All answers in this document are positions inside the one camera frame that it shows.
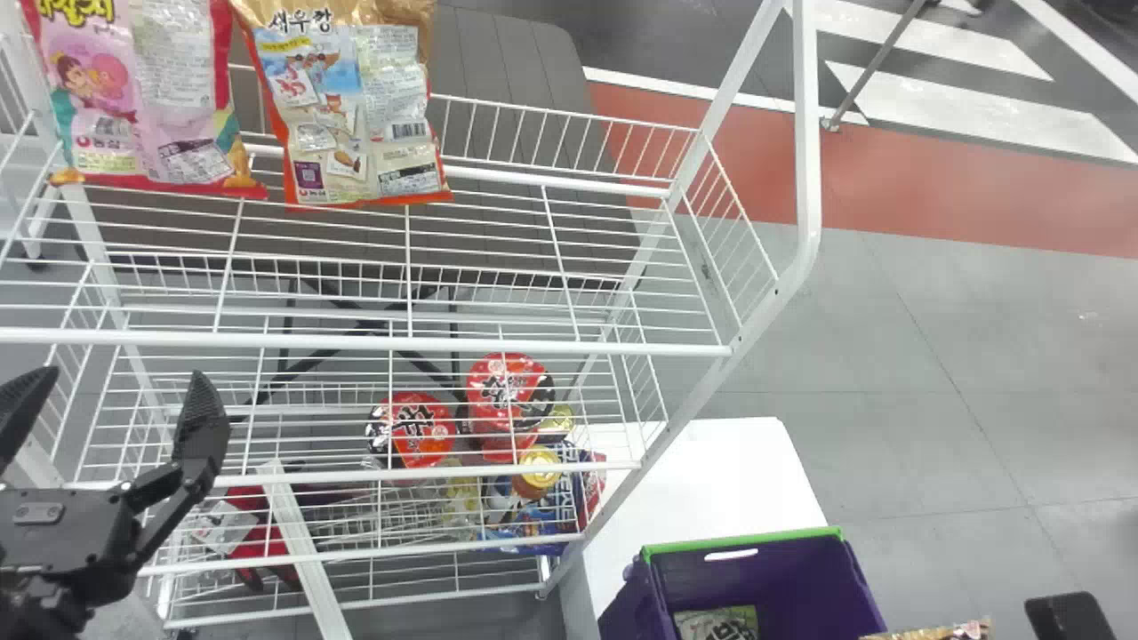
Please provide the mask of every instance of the green bin rim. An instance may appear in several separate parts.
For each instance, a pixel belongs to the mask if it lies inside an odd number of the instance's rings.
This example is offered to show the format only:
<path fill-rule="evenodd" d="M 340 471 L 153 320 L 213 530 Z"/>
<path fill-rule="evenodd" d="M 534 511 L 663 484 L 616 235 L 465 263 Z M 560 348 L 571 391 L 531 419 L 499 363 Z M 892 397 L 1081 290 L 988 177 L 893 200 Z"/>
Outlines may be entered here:
<path fill-rule="evenodd" d="M 641 548 L 641 557 L 645 564 L 652 564 L 652 556 L 659 553 L 676 553 L 679 551 L 714 551 L 724 547 L 741 547 L 744 544 L 764 544 L 767 542 L 781 542 L 783 540 L 800 540 L 803 538 L 834 536 L 844 541 L 842 527 L 822 526 L 814 528 L 795 528 L 789 531 L 775 531 L 760 533 L 758 535 L 736 535 L 731 538 L 709 538 L 707 540 L 687 540 L 684 542 L 665 542 L 661 544 L 645 544 Z"/>

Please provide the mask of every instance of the gold can lid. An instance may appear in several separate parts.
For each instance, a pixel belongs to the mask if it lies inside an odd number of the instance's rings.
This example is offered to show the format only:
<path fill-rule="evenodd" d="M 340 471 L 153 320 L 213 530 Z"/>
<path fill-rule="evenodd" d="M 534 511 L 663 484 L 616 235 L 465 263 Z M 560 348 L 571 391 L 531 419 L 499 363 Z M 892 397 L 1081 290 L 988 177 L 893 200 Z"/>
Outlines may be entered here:
<path fill-rule="evenodd" d="M 537 425 L 537 433 L 569 433 L 572 430 L 574 415 L 568 404 L 558 404 L 542 424 Z"/>
<path fill-rule="evenodd" d="M 518 459 L 519 465 L 556 465 L 561 458 L 549 449 L 537 444 L 530 446 Z M 549 489 L 558 483 L 561 471 L 542 471 L 536 474 L 521 474 L 521 479 L 536 489 Z"/>

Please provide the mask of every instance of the shrimp cracker bag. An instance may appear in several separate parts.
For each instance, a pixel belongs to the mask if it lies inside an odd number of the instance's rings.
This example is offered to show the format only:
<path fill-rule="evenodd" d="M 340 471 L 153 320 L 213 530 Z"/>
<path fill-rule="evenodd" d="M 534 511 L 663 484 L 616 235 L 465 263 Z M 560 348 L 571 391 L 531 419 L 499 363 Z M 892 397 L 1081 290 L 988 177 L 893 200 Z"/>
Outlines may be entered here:
<path fill-rule="evenodd" d="M 427 122 L 435 0 L 231 0 L 303 205 L 451 199 Z"/>
<path fill-rule="evenodd" d="M 229 91 L 226 0 L 19 0 L 67 169 L 52 184 L 266 197 Z"/>

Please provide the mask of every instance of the wire shelving unit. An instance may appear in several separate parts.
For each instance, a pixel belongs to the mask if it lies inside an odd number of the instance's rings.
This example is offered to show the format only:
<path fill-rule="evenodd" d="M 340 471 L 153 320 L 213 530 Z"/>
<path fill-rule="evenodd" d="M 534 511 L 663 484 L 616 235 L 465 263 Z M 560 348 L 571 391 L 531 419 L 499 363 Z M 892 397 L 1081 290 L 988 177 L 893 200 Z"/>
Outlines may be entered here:
<path fill-rule="evenodd" d="M 780 247 L 784 264 L 714 148 L 782 5 L 761 5 L 700 128 L 436 95 L 428 115 L 453 203 L 298 212 L 283 203 L 281 149 L 263 118 L 242 136 L 266 202 L 48 186 L 60 143 L 42 75 L 26 64 L 30 38 L 5 2 L 0 198 L 15 221 L 0 245 L 0 343 L 41 347 L 26 368 L 63 370 L 16 465 L 40 486 L 135 477 L 168 456 L 197 369 L 220 389 L 233 434 L 214 494 L 140 574 L 140 597 L 168 629 L 311 614 L 331 637 L 346 630 L 343 610 L 544 597 L 813 265 L 820 170 L 808 0 L 793 0 L 798 229 Z M 232 65 L 232 82 L 254 82 L 253 69 Z M 535 470 L 516 450 L 512 463 L 490 465 L 468 434 L 451 466 L 363 463 L 373 405 L 417 391 L 459 415 L 467 370 L 503 351 L 553 377 L 576 417 L 566 448 L 603 454 L 536 470 L 624 477 L 595 510 L 568 492 L 556 534 L 488 540 L 496 525 L 483 500 L 454 507 L 455 487 L 480 495 L 485 478 Z M 703 369 L 671 410 L 661 356 Z M 279 528 L 264 552 L 222 556 L 192 535 L 234 487 Z M 288 552 L 270 552 L 273 541 Z M 568 547 L 560 558 L 509 552 L 536 543 Z M 303 592 L 272 567 L 296 567 Z M 262 569 L 262 590 L 237 569 Z"/>

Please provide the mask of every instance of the pink snack bag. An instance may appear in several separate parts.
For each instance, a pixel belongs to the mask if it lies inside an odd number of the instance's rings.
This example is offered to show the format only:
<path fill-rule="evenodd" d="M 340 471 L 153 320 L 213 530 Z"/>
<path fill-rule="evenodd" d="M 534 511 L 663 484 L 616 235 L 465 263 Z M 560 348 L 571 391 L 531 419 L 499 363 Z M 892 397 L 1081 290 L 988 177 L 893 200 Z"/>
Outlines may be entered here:
<path fill-rule="evenodd" d="M 67 169 L 52 184 L 264 198 L 229 92 L 225 0 L 20 0 Z"/>

